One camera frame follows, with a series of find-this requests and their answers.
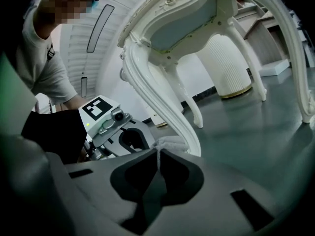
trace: white wall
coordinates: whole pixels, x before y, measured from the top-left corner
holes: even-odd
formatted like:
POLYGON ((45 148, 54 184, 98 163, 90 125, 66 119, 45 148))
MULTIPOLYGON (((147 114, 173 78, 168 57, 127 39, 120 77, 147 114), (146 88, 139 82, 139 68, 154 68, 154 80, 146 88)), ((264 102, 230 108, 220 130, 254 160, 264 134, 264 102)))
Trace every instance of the white wall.
POLYGON ((123 67, 123 61, 120 59, 122 49, 116 47, 110 60, 104 60, 101 69, 105 69, 100 73, 96 94, 102 94, 121 104, 124 112, 130 113, 133 118, 143 121, 149 118, 144 109, 142 99, 138 93, 131 87, 128 82, 122 81, 119 72, 123 67))
MULTIPOLYGON (((115 47, 109 60, 104 60, 96 94, 102 94, 121 104, 124 112, 130 113, 135 119, 143 121, 149 118, 143 100, 128 82, 119 77, 123 66, 120 54, 123 50, 115 47)), ((179 76, 184 82, 190 96, 195 96, 211 87, 213 82, 196 54, 187 55, 179 61, 179 76)))
MULTIPOLYGON (((36 99, 38 101, 39 113, 49 114, 50 113, 49 98, 46 95, 39 93, 38 95, 36 95, 36 99)), ((52 106, 52 110, 53 110, 53 113, 55 113, 56 107, 52 106)))
POLYGON ((179 60, 178 74, 191 97, 214 86, 208 72, 196 54, 189 54, 179 60))

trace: gray floor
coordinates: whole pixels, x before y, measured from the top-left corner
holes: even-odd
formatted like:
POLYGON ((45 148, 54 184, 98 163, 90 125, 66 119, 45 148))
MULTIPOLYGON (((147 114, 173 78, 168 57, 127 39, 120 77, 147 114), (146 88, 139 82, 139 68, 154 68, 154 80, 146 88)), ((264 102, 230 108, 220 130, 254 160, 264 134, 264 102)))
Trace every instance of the gray floor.
MULTIPOLYGON (((310 89, 315 68, 308 69, 310 89)), ((229 100, 215 94, 197 104, 204 128, 193 125, 190 109, 185 117, 194 127, 206 161, 219 161, 240 170, 268 189, 280 205, 295 203, 315 168, 315 118, 303 124, 297 106, 291 69, 264 77, 267 100, 261 102, 255 88, 229 100)), ((150 124, 155 138, 175 135, 165 126, 150 124)))

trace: person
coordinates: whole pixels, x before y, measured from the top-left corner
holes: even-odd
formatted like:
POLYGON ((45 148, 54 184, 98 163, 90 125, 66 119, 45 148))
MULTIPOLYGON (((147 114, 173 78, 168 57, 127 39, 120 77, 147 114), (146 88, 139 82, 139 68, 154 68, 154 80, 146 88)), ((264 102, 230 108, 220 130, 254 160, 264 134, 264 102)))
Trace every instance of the person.
POLYGON ((30 6, 16 49, 16 72, 32 93, 43 93, 54 105, 63 103, 69 109, 50 115, 31 112, 22 136, 37 142, 44 151, 57 153, 65 164, 77 162, 87 135, 78 111, 86 100, 71 85, 50 35, 97 1, 41 0, 39 6, 30 6))
POLYGON ((78 18, 94 0, 42 0, 24 16, 22 41, 16 52, 16 71, 33 92, 47 95, 53 105, 78 109, 86 103, 71 85, 65 65, 54 51, 51 32, 69 19, 78 18))

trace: curved table leg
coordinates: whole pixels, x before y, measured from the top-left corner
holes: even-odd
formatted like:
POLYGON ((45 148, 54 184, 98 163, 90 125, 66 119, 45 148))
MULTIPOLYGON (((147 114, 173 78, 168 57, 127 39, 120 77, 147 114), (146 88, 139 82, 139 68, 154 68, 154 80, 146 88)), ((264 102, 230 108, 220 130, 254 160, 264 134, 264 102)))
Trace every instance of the curved table leg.
POLYGON ((139 43, 133 36, 126 39, 123 68, 129 83, 138 94, 159 114, 189 146, 188 153, 201 156, 199 139, 176 105, 169 100, 149 70, 151 48, 139 43))
POLYGON ((193 123, 198 128, 203 128, 203 119, 202 119, 202 114, 200 112, 200 109, 198 108, 194 99, 189 96, 182 80, 178 76, 177 65, 172 64, 170 66, 165 66, 164 70, 166 73, 166 78, 168 82, 170 83, 171 87, 173 88, 173 90, 177 92, 178 94, 180 94, 184 98, 184 100, 187 102, 188 106, 190 107, 193 113, 193 123))
POLYGON ((240 50, 240 52, 243 54, 250 68, 250 71, 252 73, 252 77, 257 84, 259 95, 261 96, 262 101, 265 101, 267 90, 265 89, 262 83, 260 74, 255 67, 253 57, 251 57, 249 54, 248 47, 246 45, 245 40, 242 38, 240 33, 236 30, 236 28, 232 24, 225 29, 224 35, 229 37, 233 41, 233 43, 237 46, 237 48, 240 50))
POLYGON ((315 114, 315 102, 310 95, 303 47, 293 19, 281 0, 256 1, 263 4, 278 21, 288 46, 292 62, 292 73, 298 97, 298 104, 302 113, 302 120, 305 123, 310 123, 310 119, 315 114))

